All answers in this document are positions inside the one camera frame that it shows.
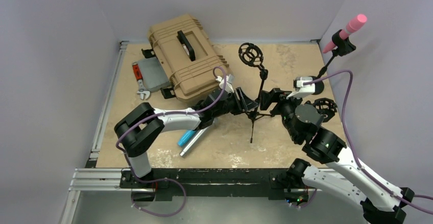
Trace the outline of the grey silver microphone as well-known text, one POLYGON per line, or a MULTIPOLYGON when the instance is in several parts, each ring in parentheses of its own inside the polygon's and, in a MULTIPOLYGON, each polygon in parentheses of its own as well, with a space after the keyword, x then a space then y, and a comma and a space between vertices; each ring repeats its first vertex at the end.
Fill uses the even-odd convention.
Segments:
POLYGON ((181 157, 185 157, 189 153, 189 151, 191 151, 192 148, 200 141, 200 138, 203 137, 206 131, 208 131, 208 128, 198 130, 196 134, 192 137, 192 139, 184 147, 182 147, 182 151, 179 155, 181 157))

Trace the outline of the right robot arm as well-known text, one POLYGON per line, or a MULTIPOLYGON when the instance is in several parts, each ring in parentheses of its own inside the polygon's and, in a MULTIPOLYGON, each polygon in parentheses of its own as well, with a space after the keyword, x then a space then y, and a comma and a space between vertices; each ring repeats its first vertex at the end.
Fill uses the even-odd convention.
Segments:
POLYGON ((347 143, 334 132, 322 127, 337 112, 336 104, 329 98, 302 102, 306 93, 296 93, 273 88, 260 91, 261 110, 271 104, 271 116, 280 115, 293 143, 302 145, 302 151, 316 162, 327 165, 344 179, 329 176, 309 162, 295 159, 286 172, 288 183, 301 184, 332 193, 358 207, 368 223, 403 223, 403 207, 411 203, 414 192, 408 187, 395 186, 353 155, 347 143))

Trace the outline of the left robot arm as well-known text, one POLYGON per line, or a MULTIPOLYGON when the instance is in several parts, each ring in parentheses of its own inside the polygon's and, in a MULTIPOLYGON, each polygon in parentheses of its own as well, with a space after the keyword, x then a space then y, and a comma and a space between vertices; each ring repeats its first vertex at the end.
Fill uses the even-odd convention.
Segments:
POLYGON ((202 130, 211 126, 217 117, 228 113, 248 113, 258 107, 259 100, 246 96, 240 87, 234 92, 217 88, 205 99, 184 110, 161 110, 148 102, 141 103, 115 125, 114 132, 134 171, 132 181, 138 187, 145 188, 152 182, 147 151, 159 134, 177 130, 202 130))

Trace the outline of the blue microphone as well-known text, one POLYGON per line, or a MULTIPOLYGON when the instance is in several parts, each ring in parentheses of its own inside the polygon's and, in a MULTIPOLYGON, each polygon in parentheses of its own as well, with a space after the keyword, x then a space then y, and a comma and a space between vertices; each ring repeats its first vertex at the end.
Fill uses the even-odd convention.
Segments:
POLYGON ((180 147, 184 147, 196 134, 197 131, 187 130, 177 142, 177 145, 180 147))

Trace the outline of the black round-base shock-mount stand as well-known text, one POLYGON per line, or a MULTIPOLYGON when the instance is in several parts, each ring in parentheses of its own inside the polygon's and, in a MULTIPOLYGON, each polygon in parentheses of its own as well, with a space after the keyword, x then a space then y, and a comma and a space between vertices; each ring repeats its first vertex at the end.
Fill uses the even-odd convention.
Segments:
POLYGON ((329 98, 316 99, 312 103, 312 106, 314 106, 317 109, 318 113, 323 116, 323 123, 330 121, 338 112, 337 104, 334 100, 329 98))

